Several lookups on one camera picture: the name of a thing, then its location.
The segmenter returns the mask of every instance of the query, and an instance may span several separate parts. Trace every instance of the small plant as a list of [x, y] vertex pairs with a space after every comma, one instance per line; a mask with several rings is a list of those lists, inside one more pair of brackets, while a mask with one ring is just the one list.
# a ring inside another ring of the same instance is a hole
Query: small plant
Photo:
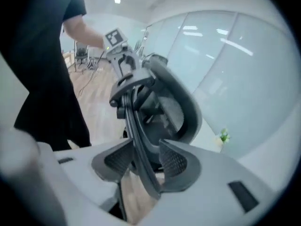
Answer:
[[226, 128], [221, 130], [221, 133], [219, 134], [220, 139], [223, 143], [228, 143], [230, 141], [230, 135], [228, 134], [228, 130]]

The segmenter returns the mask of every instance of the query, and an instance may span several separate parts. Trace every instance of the black chair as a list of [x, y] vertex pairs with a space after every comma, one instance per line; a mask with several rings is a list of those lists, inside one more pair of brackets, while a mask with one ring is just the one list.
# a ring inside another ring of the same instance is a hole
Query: black chair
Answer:
[[87, 58], [88, 58], [87, 45], [81, 42], [76, 42], [75, 60], [80, 60], [79, 67], [82, 65], [83, 59], [87, 59]]

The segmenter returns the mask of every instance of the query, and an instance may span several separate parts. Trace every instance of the person's arm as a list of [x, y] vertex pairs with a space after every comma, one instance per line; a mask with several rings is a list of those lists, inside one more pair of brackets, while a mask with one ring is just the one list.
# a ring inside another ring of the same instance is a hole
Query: person's arm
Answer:
[[74, 40], [92, 47], [104, 48], [103, 36], [89, 28], [85, 24], [82, 15], [67, 19], [63, 26], [66, 33]]

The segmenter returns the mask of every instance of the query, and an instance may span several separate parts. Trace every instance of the person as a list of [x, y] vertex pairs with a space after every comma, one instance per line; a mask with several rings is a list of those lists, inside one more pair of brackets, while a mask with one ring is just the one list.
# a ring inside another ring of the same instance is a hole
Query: person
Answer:
[[29, 91], [15, 128], [54, 151], [90, 146], [90, 135], [64, 62], [60, 33], [103, 48], [103, 36], [83, 21], [84, 0], [15, 0], [6, 14], [0, 51]]

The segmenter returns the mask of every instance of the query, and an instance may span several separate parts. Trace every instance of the black shirt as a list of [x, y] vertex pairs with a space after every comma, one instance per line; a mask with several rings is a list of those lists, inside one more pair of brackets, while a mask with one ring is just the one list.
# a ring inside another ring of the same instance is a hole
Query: black shirt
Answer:
[[29, 91], [64, 84], [69, 77], [61, 53], [62, 23], [86, 13], [84, 0], [12, 0], [7, 5], [0, 50], [15, 75]]

